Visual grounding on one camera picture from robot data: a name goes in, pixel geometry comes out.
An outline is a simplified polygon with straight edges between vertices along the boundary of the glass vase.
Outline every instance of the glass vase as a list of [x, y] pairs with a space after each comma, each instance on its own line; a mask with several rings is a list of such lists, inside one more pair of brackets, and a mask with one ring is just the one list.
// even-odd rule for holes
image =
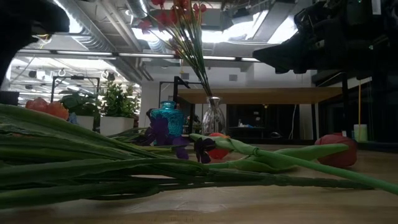
[[225, 117], [220, 109], [220, 97], [208, 97], [208, 109], [203, 116], [201, 127], [202, 135], [209, 135], [211, 133], [226, 134]]
[[160, 109], [152, 110], [150, 116], [157, 119], [158, 115], [167, 119], [169, 136], [179, 137], [182, 135], [184, 124], [184, 115], [180, 110], [176, 110], [174, 101], [163, 101], [160, 103]]

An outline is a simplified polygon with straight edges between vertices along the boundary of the blue glass bottle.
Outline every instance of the blue glass bottle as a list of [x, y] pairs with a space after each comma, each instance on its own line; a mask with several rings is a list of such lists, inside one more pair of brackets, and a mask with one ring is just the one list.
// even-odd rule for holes
[[156, 118], [159, 114], [167, 118], [169, 135], [179, 137], [182, 135], [184, 115], [180, 110], [174, 109], [174, 101], [163, 101], [160, 103], [160, 109], [152, 110], [150, 116]]

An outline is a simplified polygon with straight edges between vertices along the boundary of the white flower pot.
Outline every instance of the white flower pot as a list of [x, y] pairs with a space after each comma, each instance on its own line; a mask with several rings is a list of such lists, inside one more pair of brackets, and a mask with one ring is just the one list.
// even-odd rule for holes
[[93, 116], [76, 116], [77, 123], [79, 126], [93, 130], [94, 126], [94, 117]]
[[101, 134], [105, 136], [119, 134], [134, 127], [134, 118], [102, 117], [100, 125]]

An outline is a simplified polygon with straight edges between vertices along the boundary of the orange object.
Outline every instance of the orange object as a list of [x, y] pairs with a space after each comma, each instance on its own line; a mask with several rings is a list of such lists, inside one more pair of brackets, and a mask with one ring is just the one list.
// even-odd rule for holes
[[29, 100], [25, 106], [25, 108], [27, 109], [36, 110], [44, 113], [47, 112], [47, 107], [48, 107], [47, 102], [43, 100], [43, 98], [41, 97], [38, 97], [35, 100]]
[[323, 165], [338, 168], [345, 168], [354, 165], [356, 162], [357, 151], [357, 144], [354, 140], [343, 136], [328, 134], [315, 142], [316, 145], [337, 143], [346, 144], [349, 147], [348, 150], [319, 158], [318, 161]]
[[[221, 133], [212, 133], [209, 136], [211, 136], [211, 137], [230, 138], [229, 136], [226, 136], [225, 134], [221, 134]], [[209, 156], [212, 159], [222, 159], [226, 155], [228, 155], [229, 151], [226, 150], [226, 149], [213, 149], [211, 151], [208, 151], [207, 153], [209, 154]]]
[[50, 103], [47, 107], [47, 113], [62, 119], [68, 119], [69, 117], [68, 110], [60, 102]]

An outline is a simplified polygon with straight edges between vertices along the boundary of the wooden shelf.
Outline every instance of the wooden shelf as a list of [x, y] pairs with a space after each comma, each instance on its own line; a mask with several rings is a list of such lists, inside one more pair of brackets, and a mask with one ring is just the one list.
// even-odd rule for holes
[[[340, 87], [314, 88], [233, 88], [212, 89], [214, 96], [225, 104], [314, 104], [342, 93]], [[190, 103], [206, 102], [203, 89], [180, 89], [178, 95]]]

